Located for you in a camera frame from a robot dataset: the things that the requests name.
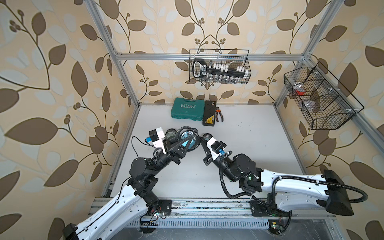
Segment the green charger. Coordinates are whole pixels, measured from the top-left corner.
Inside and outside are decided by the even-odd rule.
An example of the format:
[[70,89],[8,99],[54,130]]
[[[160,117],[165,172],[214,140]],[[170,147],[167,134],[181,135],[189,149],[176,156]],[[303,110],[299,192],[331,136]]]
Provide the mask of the green charger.
[[191,149],[196,143],[195,137],[190,135],[183,136],[181,140],[183,140],[182,146],[185,148],[188,147],[188,149]]

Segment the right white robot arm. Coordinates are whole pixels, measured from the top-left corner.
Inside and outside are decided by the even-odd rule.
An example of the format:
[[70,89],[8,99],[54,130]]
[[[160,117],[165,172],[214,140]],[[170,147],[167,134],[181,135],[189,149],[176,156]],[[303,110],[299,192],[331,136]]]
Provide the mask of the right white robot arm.
[[368,194],[346,185],[331,170],[320,175],[285,175],[256,167],[244,154],[232,159],[226,144],[213,141],[203,144],[206,165],[214,163],[224,194],[229,199],[249,197],[264,208],[290,212],[296,209],[324,208],[328,213],[352,216],[352,204],[362,203]]

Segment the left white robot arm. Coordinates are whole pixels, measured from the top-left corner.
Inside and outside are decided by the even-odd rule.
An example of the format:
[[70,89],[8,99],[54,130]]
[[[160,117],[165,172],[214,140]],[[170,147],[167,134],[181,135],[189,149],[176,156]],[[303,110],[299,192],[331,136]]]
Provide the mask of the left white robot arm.
[[161,141],[152,158],[136,158],[131,164],[130,177],[119,193],[88,219],[63,229],[65,240],[110,240],[129,223],[144,216],[159,199],[152,191],[158,182],[156,175],[171,162],[181,163],[190,148],[199,145],[197,134]]

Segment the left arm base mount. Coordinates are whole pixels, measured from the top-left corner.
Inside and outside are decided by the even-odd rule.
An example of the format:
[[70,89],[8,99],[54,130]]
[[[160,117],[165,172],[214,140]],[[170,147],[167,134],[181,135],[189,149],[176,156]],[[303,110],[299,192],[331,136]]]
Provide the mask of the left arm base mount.
[[169,216],[172,211],[171,199],[157,199],[152,202],[145,200],[147,212],[143,216],[155,216],[155,217],[165,217]]

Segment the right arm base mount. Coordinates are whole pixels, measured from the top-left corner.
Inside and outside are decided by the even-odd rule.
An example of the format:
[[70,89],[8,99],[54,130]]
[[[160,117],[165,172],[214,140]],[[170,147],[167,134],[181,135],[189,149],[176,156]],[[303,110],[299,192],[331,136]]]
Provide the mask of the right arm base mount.
[[292,217],[292,212],[284,212],[277,208],[276,204],[268,206],[265,201],[252,196],[250,200],[251,213],[253,217]]

